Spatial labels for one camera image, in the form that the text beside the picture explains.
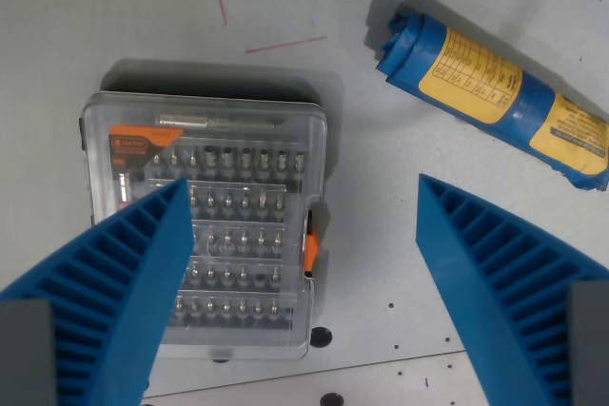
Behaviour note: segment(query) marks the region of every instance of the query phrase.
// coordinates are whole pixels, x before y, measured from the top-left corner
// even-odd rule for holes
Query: orange label
[[[125,142],[123,145],[119,143],[115,146],[137,148],[137,138],[117,138],[116,136],[143,137],[154,145],[167,147],[182,135],[184,131],[181,128],[175,127],[112,126],[108,133],[114,136],[113,142]]]
[[[108,130],[112,168],[132,170],[145,166],[183,132],[175,127],[112,126]]]

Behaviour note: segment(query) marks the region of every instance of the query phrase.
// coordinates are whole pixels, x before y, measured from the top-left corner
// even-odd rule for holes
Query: mounting hole
[[[327,328],[315,327],[313,330],[311,330],[311,346],[325,347],[330,342],[332,342],[332,332],[330,332]]]
[[[320,406],[343,406],[344,398],[339,394],[325,394],[320,399]]]

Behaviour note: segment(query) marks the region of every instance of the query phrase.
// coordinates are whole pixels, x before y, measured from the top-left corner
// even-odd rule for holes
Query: clear plastic case
[[[100,92],[81,126],[95,222],[188,179],[195,247],[159,357],[302,357],[313,301],[306,216],[324,182],[322,109]]]

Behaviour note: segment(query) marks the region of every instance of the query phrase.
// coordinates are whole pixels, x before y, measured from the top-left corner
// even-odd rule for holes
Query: blue tape
[[[442,50],[448,33],[447,27],[431,16],[410,11],[396,15],[389,24],[389,29],[394,33],[383,46],[385,55],[377,65],[377,69],[387,75],[388,83],[537,157],[562,173],[577,188],[606,189],[609,168],[598,175],[586,175],[529,145],[554,104],[556,92],[550,86],[524,71],[521,90],[512,106],[496,123],[481,123],[419,90],[419,83]]]

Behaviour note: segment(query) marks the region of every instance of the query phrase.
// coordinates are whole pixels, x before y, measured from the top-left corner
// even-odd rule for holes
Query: yellow label
[[[419,89],[486,124],[496,123],[518,96],[522,70],[449,29]]]
[[[586,175],[607,168],[607,124],[557,94],[529,145]]]

